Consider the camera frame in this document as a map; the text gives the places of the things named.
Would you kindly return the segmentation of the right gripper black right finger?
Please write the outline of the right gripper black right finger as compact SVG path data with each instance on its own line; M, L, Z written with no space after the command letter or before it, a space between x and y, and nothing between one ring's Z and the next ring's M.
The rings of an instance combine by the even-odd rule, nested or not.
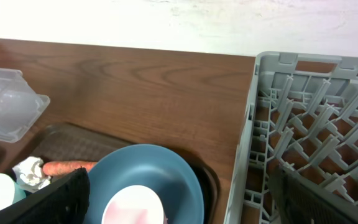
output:
M358 207L296 172L277 166L268 189L283 224L358 224Z

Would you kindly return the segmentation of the orange carrot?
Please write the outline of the orange carrot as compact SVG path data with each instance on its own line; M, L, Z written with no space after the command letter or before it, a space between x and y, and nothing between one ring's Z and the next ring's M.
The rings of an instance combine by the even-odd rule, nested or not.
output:
M79 168L85 168L88 172L97 164L91 161L52 161L45 163L42 171L48 176L67 175Z

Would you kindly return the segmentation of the white napkin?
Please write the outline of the white napkin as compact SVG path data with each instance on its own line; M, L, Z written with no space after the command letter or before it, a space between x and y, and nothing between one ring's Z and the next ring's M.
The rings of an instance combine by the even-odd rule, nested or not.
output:
M16 176L19 187L30 193L34 193L49 184L51 177L45 175L42 170L44 161L39 157L29 156L15 165L12 170Z

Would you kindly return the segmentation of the pink white cup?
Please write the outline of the pink white cup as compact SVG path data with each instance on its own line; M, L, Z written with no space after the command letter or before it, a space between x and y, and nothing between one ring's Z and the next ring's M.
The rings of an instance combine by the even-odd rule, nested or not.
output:
M104 209L102 224L167 224L160 197L143 185L118 191Z

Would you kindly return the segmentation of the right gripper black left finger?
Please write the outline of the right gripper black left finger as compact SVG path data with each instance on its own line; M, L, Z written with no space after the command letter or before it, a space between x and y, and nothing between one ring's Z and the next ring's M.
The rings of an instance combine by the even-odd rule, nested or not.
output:
M79 168L0 211L0 224L82 224L90 180Z

